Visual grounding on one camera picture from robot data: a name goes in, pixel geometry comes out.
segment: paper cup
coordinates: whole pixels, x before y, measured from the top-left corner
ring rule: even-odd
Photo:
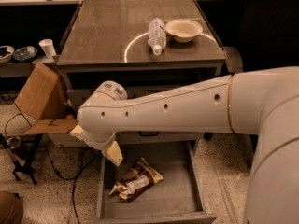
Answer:
[[[51,39],[44,39],[39,42],[39,46],[44,50],[48,58],[53,58],[56,55],[55,48],[53,46],[53,41]]]

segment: black stand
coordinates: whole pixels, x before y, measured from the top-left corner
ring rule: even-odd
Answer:
[[[15,155],[13,154],[13,152],[9,149],[9,146],[8,146],[7,141],[5,140],[4,136],[2,134],[0,134],[0,143],[4,146],[4,148],[6,149],[8,155],[12,159],[13,164],[15,165],[15,169],[13,170],[12,174],[15,175],[17,181],[20,180],[18,175],[17,175],[17,172],[22,172],[26,175],[29,175],[34,184],[37,183],[34,176],[33,176],[33,174],[32,174],[31,164],[34,160],[38,145],[39,145],[40,140],[41,140],[41,137],[42,137],[42,134],[36,135],[35,140],[33,141],[33,144],[30,148],[28,157],[25,161],[25,164],[23,166],[21,166],[19,161],[16,159]]]

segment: brown snack package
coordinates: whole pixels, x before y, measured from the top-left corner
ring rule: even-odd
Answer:
[[[141,157],[114,185],[110,195],[119,193],[121,201],[130,202],[163,177]]]

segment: cardboard box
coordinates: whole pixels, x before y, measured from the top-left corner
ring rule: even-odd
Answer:
[[[66,100],[66,90],[60,76],[43,63],[37,63],[15,101],[15,107],[21,112],[37,119],[36,124],[25,134],[60,133],[64,141],[65,136],[72,139],[68,133],[78,123],[76,119],[65,119]]]

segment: plastic bottle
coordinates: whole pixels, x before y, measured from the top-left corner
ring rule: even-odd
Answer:
[[[150,22],[148,43],[156,56],[159,56],[166,47],[165,25],[161,19],[155,18]]]

